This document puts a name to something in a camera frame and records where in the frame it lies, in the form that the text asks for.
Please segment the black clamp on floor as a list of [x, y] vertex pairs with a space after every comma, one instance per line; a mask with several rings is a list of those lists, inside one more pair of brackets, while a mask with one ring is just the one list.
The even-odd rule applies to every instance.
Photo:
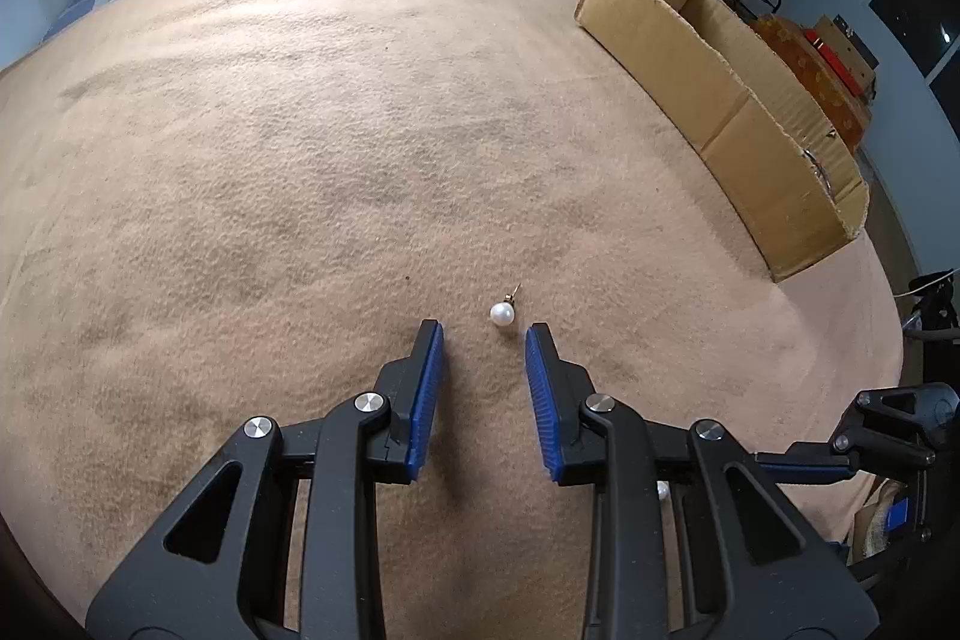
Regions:
[[916, 276], [898, 299], [913, 303], [910, 315], [903, 321], [903, 335], [918, 341], [957, 341], [958, 310], [955, 296], [955, 268]]

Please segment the boxes on orange table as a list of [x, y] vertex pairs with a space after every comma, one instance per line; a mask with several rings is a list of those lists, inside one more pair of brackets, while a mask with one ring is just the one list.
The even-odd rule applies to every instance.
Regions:
[[853, 96], [874, 94], [877, 58], [841, 16], [822, 16], [813, 28], [804, 29], [804, 37]]

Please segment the dark window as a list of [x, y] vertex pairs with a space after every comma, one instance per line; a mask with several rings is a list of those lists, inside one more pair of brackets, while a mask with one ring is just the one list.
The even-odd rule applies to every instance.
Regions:
[[871, 0], [871, 10], [928, 76], [958, 37], [958, 0]]

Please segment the orange floral covered table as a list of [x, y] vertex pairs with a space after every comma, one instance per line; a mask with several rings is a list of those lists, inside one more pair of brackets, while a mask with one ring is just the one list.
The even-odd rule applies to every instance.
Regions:
[[817, 46], [814, 31], [786, 18], [765, 14], [755, 19], [750, 28], [814, 96], [846, 148], [856, 152], [872, 115], [862, 96], [851, 91], [853, 75], [841, 65], [836, 53], [827, 44]]

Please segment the tan blanket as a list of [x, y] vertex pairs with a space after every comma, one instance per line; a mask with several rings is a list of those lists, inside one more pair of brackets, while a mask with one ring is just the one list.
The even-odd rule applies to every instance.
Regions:
[[394, 638], [573, 638], [590, 497], [545, 473], [514, 296], [654, 420], [822, 440], [900, 377], [867, 239], [773, 283], [578, 0], [114, 0], [2, 74], [2, 512], [73, 615], [231, 432], [441, 321]]

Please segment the open cardboard box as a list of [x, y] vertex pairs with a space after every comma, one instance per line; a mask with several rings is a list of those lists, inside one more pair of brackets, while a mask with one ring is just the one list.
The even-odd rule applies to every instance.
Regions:
[[724, 0], [579, 0], [574, 19], [697, 151], [773, 280], [861, 234], [869, 188], [853, 153]]

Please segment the white pearl earring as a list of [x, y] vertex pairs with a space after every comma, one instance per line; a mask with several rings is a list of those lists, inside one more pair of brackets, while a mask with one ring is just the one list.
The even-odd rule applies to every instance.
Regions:
[[488, 318], [496, 328], [509, 328], [517, 317], [516, 299], [521, 284], [516, 284], [501, 301], [495, 302], [488, 310]]

